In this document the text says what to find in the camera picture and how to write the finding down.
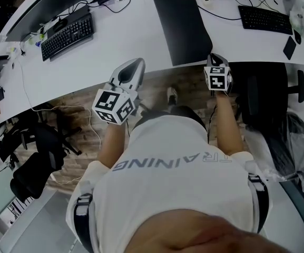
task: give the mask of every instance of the shoe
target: shoe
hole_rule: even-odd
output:
[[[168,87],[167,89],[167,99],[168,106],[175,106],[178,103],[178,93],[173,86]]]
[[[149,109],[144,104],[140,103],[136,112],[140,117],[143,117],[148,111]]]

